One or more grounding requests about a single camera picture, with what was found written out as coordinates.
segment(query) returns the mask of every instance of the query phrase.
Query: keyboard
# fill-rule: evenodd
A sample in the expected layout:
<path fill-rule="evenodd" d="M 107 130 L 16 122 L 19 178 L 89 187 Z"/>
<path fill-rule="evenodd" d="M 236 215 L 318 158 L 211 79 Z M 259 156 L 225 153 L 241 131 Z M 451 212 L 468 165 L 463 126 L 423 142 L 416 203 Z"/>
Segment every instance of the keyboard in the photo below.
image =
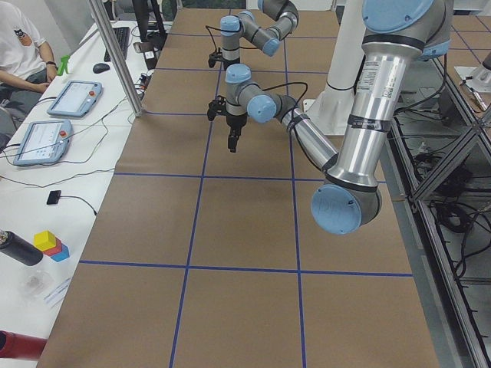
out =
<path fill-rule="evenodd" d="M 120 44 L 120 49 L 123 52 L 124 59 L 128 54 L 128 40 L 130 39 L 130 27 L 116 27 L 113 28 L 114 34 L 116 35 L 117 43 Z M 104 61 L 110 61 L 109 51 L 106 49 L 106 54 L 104 54 Z"/>

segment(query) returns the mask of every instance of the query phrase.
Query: blue-framed tablet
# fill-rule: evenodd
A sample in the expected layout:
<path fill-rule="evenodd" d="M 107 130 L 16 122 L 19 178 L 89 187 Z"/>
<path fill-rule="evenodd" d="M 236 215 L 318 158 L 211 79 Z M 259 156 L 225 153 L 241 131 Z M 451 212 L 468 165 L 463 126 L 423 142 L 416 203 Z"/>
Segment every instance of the blue-framed tablet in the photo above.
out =
<path fill-rule="evenodd" d="M 22 138 L 14 165 L 56 163 L 66 152 L 72 133 L 70 120 L 33 121 Z"/>
<path fill-rule="evenodd" d="M 51 104 L 48 113 L 54 117 L 82 117 L 102 94 L 102 84 L 70 80 Z"/>

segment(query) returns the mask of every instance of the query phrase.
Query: emblem on shirt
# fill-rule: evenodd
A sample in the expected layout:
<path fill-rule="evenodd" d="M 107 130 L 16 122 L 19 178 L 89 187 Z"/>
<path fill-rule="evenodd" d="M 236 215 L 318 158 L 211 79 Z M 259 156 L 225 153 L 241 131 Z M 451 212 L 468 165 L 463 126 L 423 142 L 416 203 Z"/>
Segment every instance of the emblem on shirt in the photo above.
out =
<path fill-rule="evenodd" d="M 15 35 L 17 36 L 18 40 L 21 42 L 23 46 L 31 46 L 32 45 L 32 40 L 31 37 L 24 31 L 22 31 L 21 28 L 16 28 L 14 29 Z"/>

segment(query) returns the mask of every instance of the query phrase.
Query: computer mouse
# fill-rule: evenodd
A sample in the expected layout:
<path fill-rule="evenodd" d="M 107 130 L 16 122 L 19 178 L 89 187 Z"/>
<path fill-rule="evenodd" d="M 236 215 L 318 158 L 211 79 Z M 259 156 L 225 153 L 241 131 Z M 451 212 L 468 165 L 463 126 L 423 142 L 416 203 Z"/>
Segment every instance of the computer mouse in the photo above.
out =
<path fill-rule="evenodd" d="M 98 63 L 98 64 L 94 65 L 94 67 L 92 68 L 92 71 L 95 74 L 99 74 L 99 73 L 102 73 L 103 71 L 108 71 L 109 69 L 110 69 L 110 66 L 108 64 Z"/>

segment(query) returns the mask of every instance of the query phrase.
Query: white desk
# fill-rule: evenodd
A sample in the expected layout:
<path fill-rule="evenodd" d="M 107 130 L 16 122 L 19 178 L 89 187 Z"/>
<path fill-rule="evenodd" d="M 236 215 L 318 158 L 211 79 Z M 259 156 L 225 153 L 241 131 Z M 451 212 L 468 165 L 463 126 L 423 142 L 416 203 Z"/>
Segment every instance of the white desk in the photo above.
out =
<path fill-rule="evenodd" d="M 114 27 L 129 26 L 133 29 L 135 22 L 119 21 Z M 133 44 L 139 39 L 130 36 Z M 102 116 L 111 111 L 124 96 L 116 71 L 111 68 L 101 74 L 94 74 L 94 64 L 103 61 L 104 44 L 99 34 L 95 34 L 80 50 L 71 56 L 68 70 L 70 74 L 55 78 L 44 97 L 57 96 L 69 80 L 99 81 L 104 91 L 99 101 L 89 114 L 81 120 L 71 120 L 74 133 L 81 132 L 96 123 Z M 127 66 L 130 75 L 136 82 L 141 73 L 147 72 L 143 56 L 136 54 L 133 46 L 128 48 Z M 20 143 L 30 122 L 50 120 L 46 114 L 52 100 L 41 102 L 29 114 L 25 122 L 13 136 L 10 144 Z M 59 163 L 55 166 L 32 166 L 21 168 L 11 166 L 0 159 L 0 175 L 9 179 L 45 186 L 77 174 L 90 173 L 95 170 L 108 170 L 115 166 L 120 157 L 133 120 L 132 110 L 127 101 L 104 119 L 106 128 L 101 122 L 89 127 L 82 133 L 75 134 L 63 160 L 84 161 L 93 152 L 101 137 L 107 132 L 102 144 L 94 151 L 94 155 L 86 163 Z M 7 149 L 10 154 L 16 152 Z M 48 308 L 42 298 L 49 294 L 64 280 L 70 278 L 77 266 L 84 249 L 95 216 L 89 206 L 80 199 L 60 199 L 54 206 L 46 205 L 48 193 L 60 189 L 63 196 L 80 196 L 87 200 L 96 210 L 101 206 L 109 186 L 112 172 L 100 172 L 88 176 L 77 177 L 47 188 L 34 188 L 0 179 L 0 228 L 10 230 L 32 242 L 34 234 L 50 230 L 69 248 L 71 256 L 68 260 L 56 263 L 44 256 L 40 264 L 28 267 L 20 262 L 0 254 L 0 330 L 8 330 L 36 337 L 48 337 L 58 315 L 61 303 Z M 23 297 L 20 293 L 21 283 L 37 270 L 48 272 L 53 279 L 51 285 L 35 298 Z M 36 362 L 23 360 L 0 360 L 2 368 L 27 368 L 36 366 Z"/>

